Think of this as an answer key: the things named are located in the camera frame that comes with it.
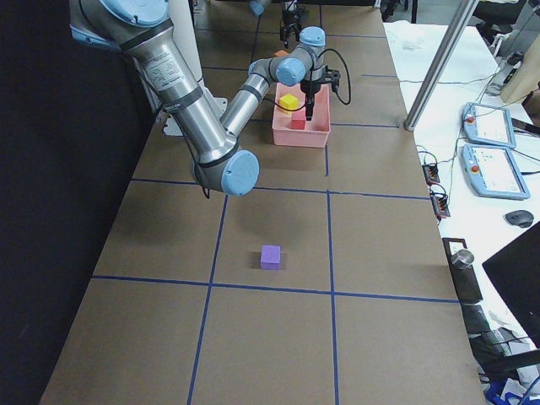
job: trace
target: black chair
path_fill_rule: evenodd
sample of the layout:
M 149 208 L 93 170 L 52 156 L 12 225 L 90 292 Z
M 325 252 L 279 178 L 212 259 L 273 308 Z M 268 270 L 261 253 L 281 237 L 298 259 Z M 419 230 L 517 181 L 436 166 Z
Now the black chair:
M 476 28 L 480 35 L 491 44 L 497 34 L 509 34 L 516 23 L 527 0 L 517 3 L 480 2 L 473 16 L 483 20 Z

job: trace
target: computer mouse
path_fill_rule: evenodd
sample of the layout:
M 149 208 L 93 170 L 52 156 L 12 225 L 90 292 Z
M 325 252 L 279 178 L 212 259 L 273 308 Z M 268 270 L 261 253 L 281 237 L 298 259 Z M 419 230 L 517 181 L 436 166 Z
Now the computer mouse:
M 517 211 L 507 213 L 505 215 L 505 219 L 510 225 L 519 226 L 520 228 L 528 228 L 532 225 L 534 216 L 524 209 L 519 209 Z

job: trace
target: silver pole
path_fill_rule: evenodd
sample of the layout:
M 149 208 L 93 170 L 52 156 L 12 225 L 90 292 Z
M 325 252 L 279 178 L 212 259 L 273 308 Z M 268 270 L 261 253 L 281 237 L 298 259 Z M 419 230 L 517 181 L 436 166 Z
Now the silver pole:
M 445 70 L 445 66 L 450 60 L 450 56 L 456 48 L 457 42 L 462 36 L 465 27 L 469 22 L 469 19 L 473 16 L 474 9 L 476 8 L 479 0 L 462 0 L 459 7 L 452 17 L 452 21 L 446 30 L 445 36 L 440 43 L 439 49 L 433 58 L 433 62 L 429 67 L 428 72 L 425 75 L 425 79 L 420 86 L 418 95 L 413 102 L 411 111 L 408 113 L 405 119 L 404 126 L 408 131 L 413 131 L 418 123 L 422 112 L 424 112 L 425 106 L 428 104 L 429 97 L 433 93 L 440 75 Z

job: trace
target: blue joint cap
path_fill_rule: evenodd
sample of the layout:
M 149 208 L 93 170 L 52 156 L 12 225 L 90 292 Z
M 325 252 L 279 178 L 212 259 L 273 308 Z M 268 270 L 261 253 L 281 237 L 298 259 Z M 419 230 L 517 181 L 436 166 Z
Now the blue joint cap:
M 281 84 L 294 86 L 300 83 L 305 76 L 305 66 L 295 57 L 287 57 L 279 63 L 276 69 L 276 75 Z
M 83 45 L 92 46 L 93 48 L 98 49 L 105 49 L 106 51 L 121 51 L 118 44 L 112 40 L 106 40 L 98 35 L 91 35 L 90 33 L 79 30 L 72 25 L 69 26 L 71 27 L 72 38 Z
M 221 176 L 221 188 L 225 194 L 243 196 L 255 186 L 258 176 L 257 157 L 248 150 L 241 150 L 227 162 Z
M 169 0 L 100 0 L 116 18 L 136 27 L 149 28 L 169 15 Z
M 247 74 L 251 74 L 251 72 L 253 72 L 253 68 L 255 67 L 255 65 L 257 64 L 258 61 L 254 61 L 251 63 L 251 65 L 247 68 Z
M 260 17 L 264 13 L 264 7 L 259 2 L 250 1 L 250 9 L 257 17 Z
M 327 44 L 327 35 L 319 27 L 307 27 L 300 32 L 300 42 L 309 46 L 324 46 Z

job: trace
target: red cube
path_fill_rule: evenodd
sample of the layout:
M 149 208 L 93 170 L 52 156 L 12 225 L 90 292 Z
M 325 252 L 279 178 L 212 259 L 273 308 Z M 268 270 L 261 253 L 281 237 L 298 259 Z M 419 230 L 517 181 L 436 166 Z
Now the red cube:
M 291 129 L 305 129 L 305 109 L 294 111 L 290 119 Z

